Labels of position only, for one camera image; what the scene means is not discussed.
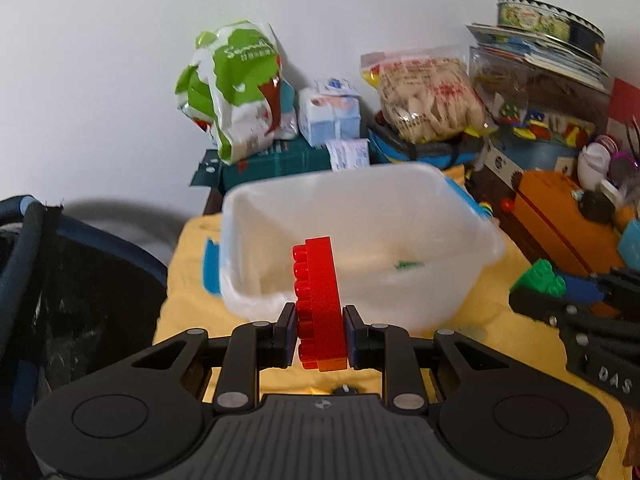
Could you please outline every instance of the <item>logo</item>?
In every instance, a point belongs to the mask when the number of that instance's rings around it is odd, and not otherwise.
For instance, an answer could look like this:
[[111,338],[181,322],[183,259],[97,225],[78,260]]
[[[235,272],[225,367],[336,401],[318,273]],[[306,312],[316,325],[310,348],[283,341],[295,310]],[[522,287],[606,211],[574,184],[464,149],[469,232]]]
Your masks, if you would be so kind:
[[318,409],[318,410],[325,410],[327,408],[332,407],[332,403],[326,399],[322,399],[322,400],[318,400],[318,402],[314,403],[314,406]]
[[[600,367],[600,371],[598,372],[598,378],[603,382],[606,383],[607,381],[609,382],[609,386],[615,386],[616,389],[620,388],[621,385],[618,384],[620,379],[618,377],[618,374],[614,374],[611,378],[609,378],[609,370],[607,370],[604,366]],[[624,381],[622,381],[622,393],[624,394],[630,394],[631,393],[631,388],[633,388],[634,385],[631,382],[631,379],[625,379]]]
[[225,48],[225,54],[229,59],[233,59],[235,56],[240,56],[241,54],[244,54],[245,52],[248,52],[250,50],[259,49],[266,49],[269,51],[269,54],[273,53],[273,47],[265,40],[260,38],[260,40],[258,40],[256,43],[245,46],[235,46],[230,44]]

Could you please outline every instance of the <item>yellow cloth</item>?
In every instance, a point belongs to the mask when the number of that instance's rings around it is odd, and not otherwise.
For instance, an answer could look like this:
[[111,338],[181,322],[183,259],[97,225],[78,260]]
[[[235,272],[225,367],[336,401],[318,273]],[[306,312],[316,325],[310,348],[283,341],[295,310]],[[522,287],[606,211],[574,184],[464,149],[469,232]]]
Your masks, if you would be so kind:
[[[246,322],[229,313],[222,300],[202,286],[204,247],[208,238],[218,241],[220,219],[220,215],[199,217],[185,225],[169,266],[168,299],[162,307],[155,342],[192,327],[207,329],[211,337],[229,335],[237,325]],[[504,258],[484,270],[458,314],[445,326],[596,397],[609,410],[615,426],[614,441],[598,476],[601,480],[631,478],[630,469],[622,467],[629,426],[619,402],[564,369],[564,347],[556,330],[514,314],[509,308],[509,288],[529,268],[529,263],[516,245],[504,238]],[[420,335],[431,334],[433,330]],[[211,400],[213,395],[216,372],[205,400]],[[380,373],[375,370],[320,373],[303,370],[298,363],[287,370],[270,369],[260,374],[262,393],[324,394],[345,383],[365,392],[379,393]]]

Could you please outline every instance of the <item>black mesh fabric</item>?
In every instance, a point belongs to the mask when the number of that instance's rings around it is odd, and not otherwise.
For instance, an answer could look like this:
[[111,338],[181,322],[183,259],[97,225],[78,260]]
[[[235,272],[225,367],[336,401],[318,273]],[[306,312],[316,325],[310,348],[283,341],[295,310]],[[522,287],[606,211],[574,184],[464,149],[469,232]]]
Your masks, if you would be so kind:
[[59,237],[42,292],[52,389],[151,345],[166,299],[164,288],[139,267]]
[[[46,213],[36,264],[0,360],[1,480],[40,477],[24,435],[37,392],[150,346],[166,299],[164,286],[130,261],[56,235],[59,214],[55,208]],[[0,272],[16,237],[0,230]]]

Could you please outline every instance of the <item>green object in container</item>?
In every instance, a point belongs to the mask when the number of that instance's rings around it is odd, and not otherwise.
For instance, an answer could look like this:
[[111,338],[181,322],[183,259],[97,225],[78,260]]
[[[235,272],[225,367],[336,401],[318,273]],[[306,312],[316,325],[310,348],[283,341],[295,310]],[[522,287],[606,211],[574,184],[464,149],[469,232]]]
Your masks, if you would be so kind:
[[527,272],[519,277],[518,281],[511,287],[511,290],[519,286],[526,286],[556,298],[561,298],[566,294],[564,279],[556,276],[548,260],[536,261]]
[[275,140],[268,150],[230,166],[220,161],[216,150],[207,150],[191,185],[213,187],[225,194],[245,182],[330,169],[326,148],[312,148],[304,137],[297,137]]
[[422,262],[410,262],[407,260],[400,260],[396,263],[396,269],[406,269],[408,267],[424,267],[424,263]]

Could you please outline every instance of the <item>snack bag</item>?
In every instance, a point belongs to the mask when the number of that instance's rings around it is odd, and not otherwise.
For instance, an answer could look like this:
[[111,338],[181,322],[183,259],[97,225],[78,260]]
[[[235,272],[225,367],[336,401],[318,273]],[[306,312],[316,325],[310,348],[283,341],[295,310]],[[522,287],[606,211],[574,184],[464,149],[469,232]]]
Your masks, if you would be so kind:
[[418,144],[484,128],[484,107],[463,57],[439,50],[375,52],[361,58],[363,79],[378,89],[382,113],[400,136]]
[[203,32],[176,84],[178,108],[209,130],[220,159],[232,164],[270,147],[276,132],[296,135],[295,114],[282,116],[280,101],[292,101],[293,90],[281,69],[268,25],[239,22]]

